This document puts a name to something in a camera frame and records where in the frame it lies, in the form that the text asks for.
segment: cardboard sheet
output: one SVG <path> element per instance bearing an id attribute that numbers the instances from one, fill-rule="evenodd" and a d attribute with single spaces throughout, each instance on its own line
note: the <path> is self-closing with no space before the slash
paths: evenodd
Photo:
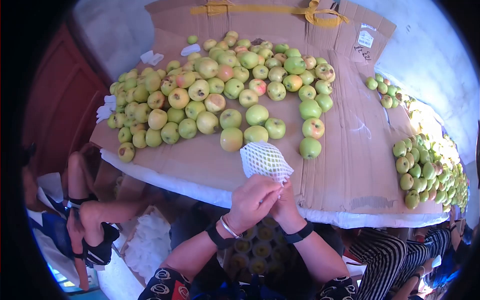
<path id="1" fill-rule="evenodd" d="M 357 214 L 434 214 L 441 213 L 441 204 L 421 203 L 415 210 L 408 210 L 404 203 L 405 192 L 398 184 L 392 145 L 414 134 L 407 112 L 401 107 L 385 110 L 380 96 L 369 90 L 364 82 L 373 76 L 373 67 L 395 25 L 352 2 L 322 0 L 318 9 L 336 8 L 349 23 L 334 28 L 318 27 L 305 20 L 303 15 L 267 12 L 227 12 L 208 16 L 191 15 L 193 6 L 204 5 L 203 0 L 157 1 L 145 8 L 151 14 L 155 26 L 155 42 L 152 50 L 165 55 L 154 69 L 165 69 L 171 60 L 186 63 L 180 56 L 186 37 L 197 35 L 198 44 L 214 38 L 223 39 L 229 30 L 239 33 L 239 39 L 262 38 L 274 44 L 286 42 L 298 48 L 302 54 L 324 57 L 335 69 L 332 83 L 333 107 L 322 114 L 325 134 L 319 140 L 322 152 L 314 160 L 303 160 L 299 144 L 303 139 L 297 93 L 287 93 L 284 100 L 275 102 L 263 95 L 259 104 L 267 107 L 270 117 L 282 119 L 287 131 L 285 137 L 269 142 L 282 152 L 288 164 L 295 170 L 291 180 L 300 207 L 319 211 L 348 212 Z M 289 5 L 307 7 L 308 1 L 299 0 L 233 0 L 240 4 Z M 334 18 L 329 14 L 316 15 Z M 140 62 L 139 72 L 148 65 Z M 242 115 L 246 111 L 237 100 L 227 100 L 226 108 L 235 108 Z M 240 129 L 248 124 L 243 120 Z M 107 122 L 99 123 L 91 141 L 116 153 L 120 143 L 118 130 L 112 130 Z M 228 153 L 219 144 L 220 133 L 198 133 L 191 140 L 180 139 L 175 145 L 162 144 L 158 148 L 137 149 L 133 163 L 182 180 L 233 191 L 242 185 L 246 177 L 241 167 L 240 153 Z"/>

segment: white label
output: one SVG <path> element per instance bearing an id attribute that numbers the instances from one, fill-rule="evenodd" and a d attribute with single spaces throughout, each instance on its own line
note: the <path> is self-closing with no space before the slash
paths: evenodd
<path id="1" fill-rule="evenodd" d="M 370 25 L 365 24 L 365 23 L 362 23 L 362 24 L 361 24 L 361 27 L 362 27 L 362 28 L 370 28 L 370 29 L 373 30 L 373 31 L 377 31 L 377 28 L 371 27 Z"/>
<path id="2" fill-rule="evenodd" d="M 365 30 L 360 31 L 359 44 L 368 48 L 372 47 L 373 37 Z"/>

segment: black and white striped pants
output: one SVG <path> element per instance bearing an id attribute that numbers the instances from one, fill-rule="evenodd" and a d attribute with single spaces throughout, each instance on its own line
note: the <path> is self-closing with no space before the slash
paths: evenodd
<path id="1" fill-rule="evenodd" d="M 349 251 L 367 264 L 357 293 L 358 300 L 383 299 L 391 288 L 400 288 L 418 266 L 429 258 L 443 256 L 450 243 L 445 229 L 431 229 L 425 237 L 428 245 L 402 240 L 375 229 L 362 229 Z M 434 271 L 424 279 L 430 280 Z"/>

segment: wooden door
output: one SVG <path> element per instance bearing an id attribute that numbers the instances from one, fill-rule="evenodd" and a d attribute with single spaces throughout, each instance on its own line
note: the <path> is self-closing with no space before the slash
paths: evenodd
<path id="1" fill-rule="evenodd" d="M 89 141 L 105 95 L 108 88 L 63 24 L 36 71 L 25 110 L 23 143 L 37 145 L 37 175 L 63 172 L 70 153 Z"/>

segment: yellow tape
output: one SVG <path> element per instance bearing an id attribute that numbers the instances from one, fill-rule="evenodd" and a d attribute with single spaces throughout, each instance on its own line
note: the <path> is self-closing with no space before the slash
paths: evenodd
<path id="1" fill-rule="evenodd" d="M 290 7 L 284 5 L 256 5 L 245 4 L 235 5 L 228 0 L 221 1 L 209 1 L 206 5 L 192 7 L 190 14 L 207 13 L 209 16 L 227 12 L 273 12 L 273 13 L 292 13 L 292 14 L 304 14 L 305 19 L 313 25 L 320 27 L 337 27 L 342 22 L 348 23 L 349 20 L 346 16 L 341 15 L 333 10 L 316 10 L 318 7 L 318 0 L 312 0 L 309 3 L 308 8 Z M 336 18 L 322 19 L 315 17 L 316 13 L 329 13 L 334 14 Z"/>

